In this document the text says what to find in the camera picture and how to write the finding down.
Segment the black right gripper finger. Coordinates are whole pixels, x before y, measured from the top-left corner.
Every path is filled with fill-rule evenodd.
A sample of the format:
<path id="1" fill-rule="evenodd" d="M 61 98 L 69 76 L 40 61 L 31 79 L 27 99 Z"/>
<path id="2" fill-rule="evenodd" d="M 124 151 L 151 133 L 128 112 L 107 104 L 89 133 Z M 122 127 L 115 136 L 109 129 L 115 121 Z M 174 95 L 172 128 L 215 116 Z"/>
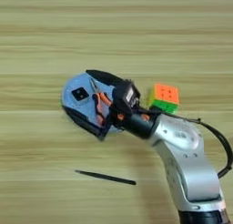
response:
<path id="1" fill-rule="evenodd" d="M 95 82 L 105 84 L 107 86 L 124 87 L 126 85 L 124 79 L 105 71 L 88 69 L 86 72 L 94 79 Z"/>
<path id="2" fill-rule="evenodd" d="M 91 123 L 87 116 L 83 115 L 79 111 L 74 110 L 71 107 L 63 106 L 63 109 L 65 110 L 66 114 L 72 119 L 72 121 L 89 132 L 90 134 L 97 137 L 99 140 L 103 140 L 105 138 L 104 129 L 101 127 L 98 127 L 97 125 Z"/>

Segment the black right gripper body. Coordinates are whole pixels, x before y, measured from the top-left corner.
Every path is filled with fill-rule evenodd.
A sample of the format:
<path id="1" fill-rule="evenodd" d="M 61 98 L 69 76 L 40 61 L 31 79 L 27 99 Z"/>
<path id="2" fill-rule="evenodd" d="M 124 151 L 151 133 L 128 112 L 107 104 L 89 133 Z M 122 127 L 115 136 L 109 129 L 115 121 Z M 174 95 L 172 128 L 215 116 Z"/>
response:
<path id="1" fill-rule="evenodd" d="M 110 128 L 115 127 L 142 139 L 149 139 L 155 131 L 157 118 L 158 112 L 155 110 L 138 107 L 128 114 L 125 110 L 120 110 L 116 105 L 112 105 L 98 138 L 104 140 Z"/>

